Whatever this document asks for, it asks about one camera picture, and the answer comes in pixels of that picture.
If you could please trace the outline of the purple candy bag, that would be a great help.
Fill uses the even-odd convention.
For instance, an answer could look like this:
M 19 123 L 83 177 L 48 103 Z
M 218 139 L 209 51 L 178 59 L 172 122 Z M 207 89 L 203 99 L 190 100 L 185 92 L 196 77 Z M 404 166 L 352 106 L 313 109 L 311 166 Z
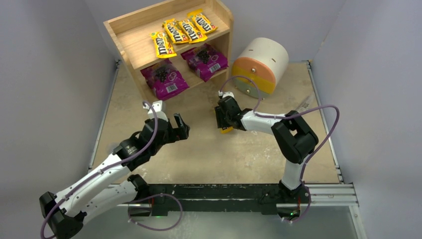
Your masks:
M 140 70 L 158 100 L 168 100 L 189 88 L 182 74 L 169 59 Z
M 203 44 L 181 54 L 189 68 L 204 82 L 228 67 L 227 58 L 209 44 Z

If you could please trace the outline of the yellow M&M bag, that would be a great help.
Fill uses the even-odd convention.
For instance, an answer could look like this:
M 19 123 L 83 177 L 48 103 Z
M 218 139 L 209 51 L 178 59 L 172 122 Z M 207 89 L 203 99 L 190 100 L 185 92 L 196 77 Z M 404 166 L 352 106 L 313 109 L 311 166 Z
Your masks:
M 228 132 L 231 132 L 233 130 L 233 127 L 222 127 L 219 129 L 221 134 L 226 134 Z
M 177 56 L 177 53 L 175 52 L 174 47 L 166 32 L 153 32 L 150 34 L 150 37 L 153 40 L 157 58 L 164 59 Z
M 213 33 L 218 29 L 218 27 L 204 14 L 202 8 L 187 13 L 187 17 L 194 23 L 197 29 L 205 35 Z
M 208 39 L 208 37 L 198 30 L 194 23 L 188 18 L 178 21 L 178 25 L 187 36 L 190 44 L 204 42 Z

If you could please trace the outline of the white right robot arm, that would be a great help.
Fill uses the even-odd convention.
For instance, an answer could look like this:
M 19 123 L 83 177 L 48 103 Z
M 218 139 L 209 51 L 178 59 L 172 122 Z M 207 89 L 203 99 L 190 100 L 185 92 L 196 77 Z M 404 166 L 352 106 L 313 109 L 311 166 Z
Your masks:
M 229 127 L 242 131 L 258 131 L 274 136 L 286 159 L 281 188 L 296 191 L 302 185 L 302 169 L 305 160 L 314 152 L 319 139 L 297 111 L 286 115 L 256 113 L 253 109 L 241 109 L 232 92 L 219 92 L 214 108 L 217 127 Z

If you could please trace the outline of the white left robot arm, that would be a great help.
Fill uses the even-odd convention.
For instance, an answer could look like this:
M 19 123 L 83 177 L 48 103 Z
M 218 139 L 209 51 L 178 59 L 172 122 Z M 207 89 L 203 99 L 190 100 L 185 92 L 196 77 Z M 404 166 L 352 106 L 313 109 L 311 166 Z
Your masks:
M 190 127 L 174 114 L 172 127 L 164 113 L 151 113 L 142 130 L 123 140 L 95 169 L 60 192 L 46 192 L 39 198 L 44 221 L 40 237 L 49 227 L 53 239 L 70 239 L 93 218 L 122 203 L 152 203 L 167 193 L 154 193 L 138 174 L 131 172 L 148 162 L 162 146 L 189 137 Z

